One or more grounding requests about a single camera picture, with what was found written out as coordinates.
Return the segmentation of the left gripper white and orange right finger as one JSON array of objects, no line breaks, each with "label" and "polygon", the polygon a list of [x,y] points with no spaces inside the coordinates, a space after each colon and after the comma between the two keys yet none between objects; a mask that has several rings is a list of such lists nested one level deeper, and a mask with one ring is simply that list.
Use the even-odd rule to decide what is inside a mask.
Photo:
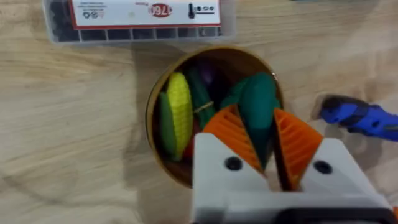
[{"label": "left gripper white and orange right finger", "polygon": [[281,187],[343,205],[390,207],[342,141],[326,138],[286,111],[274,109],[275,159]]}]

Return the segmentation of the left gripper white and orange left finger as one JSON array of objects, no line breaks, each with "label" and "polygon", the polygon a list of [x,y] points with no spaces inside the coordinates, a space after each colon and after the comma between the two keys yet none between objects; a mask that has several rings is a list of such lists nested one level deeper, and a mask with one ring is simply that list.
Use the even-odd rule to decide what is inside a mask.
[{"label": "left gripper white and orange left finger", "polygon": [[236,105],[214,115],[195,136],[193,223],[268,223],[264,169]]}]

